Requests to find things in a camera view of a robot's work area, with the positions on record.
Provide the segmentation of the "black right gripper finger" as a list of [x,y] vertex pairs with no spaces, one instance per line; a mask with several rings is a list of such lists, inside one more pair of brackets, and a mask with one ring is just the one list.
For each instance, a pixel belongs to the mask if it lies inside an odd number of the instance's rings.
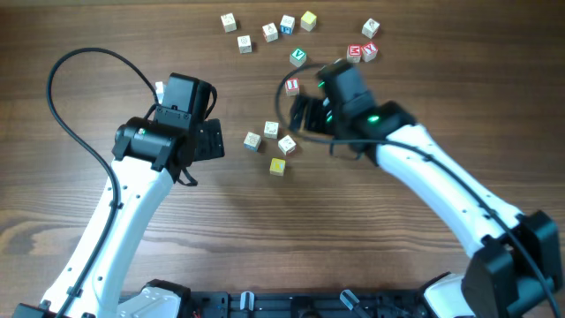
[[304,128],[312,133],[331,133],[331,107],[326,99],[306,99]]
[[309,97],[305,95],[296,95],[295,100],[290,108],[290,129],[297,131],[301,128],[305,110],[309,103]]

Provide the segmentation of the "wooden block red side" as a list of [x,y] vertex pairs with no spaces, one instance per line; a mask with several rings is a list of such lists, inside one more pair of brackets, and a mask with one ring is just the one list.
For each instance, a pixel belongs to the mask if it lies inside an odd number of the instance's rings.
[[268,139],[277,139],[279,124],[277,122],[266,121],[264,126],[264,136]]

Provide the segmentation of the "wooden block hand drawing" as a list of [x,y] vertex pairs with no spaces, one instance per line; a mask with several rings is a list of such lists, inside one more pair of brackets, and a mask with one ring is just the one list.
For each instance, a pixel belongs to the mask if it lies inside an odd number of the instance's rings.
[[284,155],[288,155],[296,149],[297,143],[289,135],[286,135],[278,141],[278,147]]

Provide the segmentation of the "wooden block blue side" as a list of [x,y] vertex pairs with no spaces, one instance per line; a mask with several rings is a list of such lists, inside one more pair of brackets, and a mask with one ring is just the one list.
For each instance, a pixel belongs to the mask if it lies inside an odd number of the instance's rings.
[[246,134],[244,140],[245,148],[250,149],[253,152],[257,152],[259,150],[260,143],[261,143],[261,137],[258,134],[254,132],[248,132]]

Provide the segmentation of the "yellow letter K block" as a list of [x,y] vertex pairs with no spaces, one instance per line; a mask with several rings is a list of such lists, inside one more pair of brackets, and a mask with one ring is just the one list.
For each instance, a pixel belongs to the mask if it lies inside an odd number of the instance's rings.
[[283,176],[285,172],[285,167],[286,167],[285,160],[273,158],[270,163],[269,172],[271,175]]

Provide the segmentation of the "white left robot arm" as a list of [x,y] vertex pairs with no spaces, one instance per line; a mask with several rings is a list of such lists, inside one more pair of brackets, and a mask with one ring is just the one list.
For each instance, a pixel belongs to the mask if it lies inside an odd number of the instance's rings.
[[174,184],[196,186],[195,161],[222,157],[217,100],[204,80],[172,73],[153,117],[132,117],[116,132],[107,188],[71,259],[37,306],[16,317],[190,317],[191,291],[155,279],[131,299],[125,275],[154,212]]

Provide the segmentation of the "red letter M block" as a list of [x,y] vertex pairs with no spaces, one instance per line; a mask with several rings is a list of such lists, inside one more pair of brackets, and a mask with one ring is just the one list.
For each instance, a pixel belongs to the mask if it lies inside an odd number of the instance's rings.
[[348,46],[346,60],[349,63],[353,63],[353,64],[359,63],[361,57],[362,57],[362,49],[360,45],[351,44]]

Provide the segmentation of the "green letter V block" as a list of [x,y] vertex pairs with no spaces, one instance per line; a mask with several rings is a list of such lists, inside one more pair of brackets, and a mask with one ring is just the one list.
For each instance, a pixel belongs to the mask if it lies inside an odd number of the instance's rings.
[[302,66],[307,60],[307,54],[300,48],[295,48],[290,53],[290,63],[296,67]]

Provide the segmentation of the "red letter Y block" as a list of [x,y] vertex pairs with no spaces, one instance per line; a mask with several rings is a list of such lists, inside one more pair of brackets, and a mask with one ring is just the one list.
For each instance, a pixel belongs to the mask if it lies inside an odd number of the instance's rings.
[[362,59],[365,63],[374,60],[379,52],[378,47],[373,42],[368,42],[361,47]]

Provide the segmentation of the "wooden block green side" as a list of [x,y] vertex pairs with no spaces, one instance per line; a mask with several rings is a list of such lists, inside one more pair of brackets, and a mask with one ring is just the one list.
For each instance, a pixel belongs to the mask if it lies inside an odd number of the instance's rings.
[[252,53],[252,41],[250,35],[238,36],[237,45],[240,54]]

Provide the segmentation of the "wooden block red drawing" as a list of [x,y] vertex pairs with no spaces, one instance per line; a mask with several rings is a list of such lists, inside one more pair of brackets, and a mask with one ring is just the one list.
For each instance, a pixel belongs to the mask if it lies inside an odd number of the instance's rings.
[[266,42],[273,42],[279,38],[275,23],[266,24],[261,29]]

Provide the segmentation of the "blue letter P block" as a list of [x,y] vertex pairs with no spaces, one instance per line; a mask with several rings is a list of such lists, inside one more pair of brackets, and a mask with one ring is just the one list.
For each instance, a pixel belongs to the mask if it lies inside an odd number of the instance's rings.
[[280,22],[280,30],[283,34],[293,34],[295,18],[290,15],[283,15]]

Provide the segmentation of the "plain wooden block far left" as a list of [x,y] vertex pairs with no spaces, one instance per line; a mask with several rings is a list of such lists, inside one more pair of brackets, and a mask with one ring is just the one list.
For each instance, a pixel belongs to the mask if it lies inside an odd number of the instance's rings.
[[232,13],[223,14],[220,16],[222,27],[226,33],[233,32],[237,29],[237,22]]

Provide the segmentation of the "yellow top wooden block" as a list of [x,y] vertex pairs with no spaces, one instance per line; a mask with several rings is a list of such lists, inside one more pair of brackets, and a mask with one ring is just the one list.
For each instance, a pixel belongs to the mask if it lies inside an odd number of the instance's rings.
[[311,11],[306,11],[300,20],[300,26],[308,32],[312,32],[312,30],[316,26],[316,23],[317,23],[317,16]]

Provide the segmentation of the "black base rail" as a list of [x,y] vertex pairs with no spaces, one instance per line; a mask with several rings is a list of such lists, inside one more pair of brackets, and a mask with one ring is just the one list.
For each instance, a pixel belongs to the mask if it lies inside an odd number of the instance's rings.
[[194,291],[180,311],[189,318],[430,317],[416,290],[330,293]]

